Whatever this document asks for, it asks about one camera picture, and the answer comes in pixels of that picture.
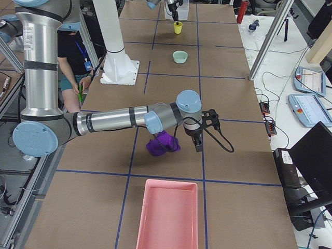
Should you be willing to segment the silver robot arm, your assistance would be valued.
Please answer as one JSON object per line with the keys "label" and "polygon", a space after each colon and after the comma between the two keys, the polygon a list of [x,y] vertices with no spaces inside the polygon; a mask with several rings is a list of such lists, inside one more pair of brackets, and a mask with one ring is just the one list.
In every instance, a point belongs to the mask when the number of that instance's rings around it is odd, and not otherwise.
{"label": "silver robot arm", "polygon": [[26,107],[13,131],[24,154],[43,157],[87,133],[144,126],[156,134],[183,125],[200,151],[202,104],[193,90],[182,91],[170,104],[129,107],[99,113],[64,113],[58,107],[57,31],[81,27],[79,1],[16,1],[23,25]]}
{"label": "silver robot arm", "polygon": [[[150,9],[154,9],[157,5],[161,2],[161,0],[147,0],[146,4]],[[173,20],[176,24],[179,24],[179,17],[177,9],[179,6],[182,6],[184,1],[183,0],[165,0],[165,7],[167,13],[172,15]]]}

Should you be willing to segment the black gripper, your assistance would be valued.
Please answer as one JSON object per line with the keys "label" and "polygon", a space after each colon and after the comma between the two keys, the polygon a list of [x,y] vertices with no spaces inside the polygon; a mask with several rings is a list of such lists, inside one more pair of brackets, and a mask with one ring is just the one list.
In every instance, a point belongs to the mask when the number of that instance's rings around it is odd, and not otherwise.
{"label": "black gripper", "polygon": [[200,135],[202,134],[202,128],[199,124],[183,124],[185,133],[192,137],[193,144],[196,152],[203,152],[203,145]]}
{"label": "black gripper", "polygon": [[176,25],[179,25],[177,8],[183,5],[183,0],[166,0],[165,2],[169,11],[174,15]]}

